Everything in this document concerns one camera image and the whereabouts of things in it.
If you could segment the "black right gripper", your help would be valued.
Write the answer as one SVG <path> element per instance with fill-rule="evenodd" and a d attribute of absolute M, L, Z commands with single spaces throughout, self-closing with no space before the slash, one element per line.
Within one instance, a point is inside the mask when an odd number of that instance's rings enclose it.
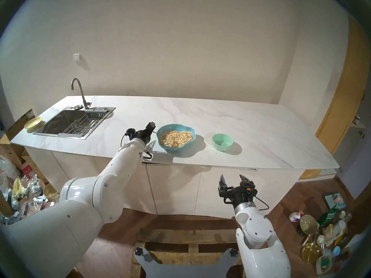
<path fill-rule="evenodd" d="M 243 203 L 252 206 L 253 198 L 258 193 L 255 184 L 244 175 L 240 174 L 239 176 L 241 178 L 240 185 L 238 187 L 228 187 L 222 174 L 218 186 L 219 196 L 223 198 L 225 204 L 231 204 L 233 207 L 237 207 Z"/>

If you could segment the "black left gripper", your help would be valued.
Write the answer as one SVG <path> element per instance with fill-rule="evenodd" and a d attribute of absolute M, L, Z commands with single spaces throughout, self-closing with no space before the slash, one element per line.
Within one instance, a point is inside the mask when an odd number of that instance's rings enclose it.
<path fill-rule="evenodd" d="M 134 138 L 141 140 L 144 143 L 144 146 L 147 146 L 151 140 L 152 133 L 153 129 L 138 130 L 134 133 Z"/>

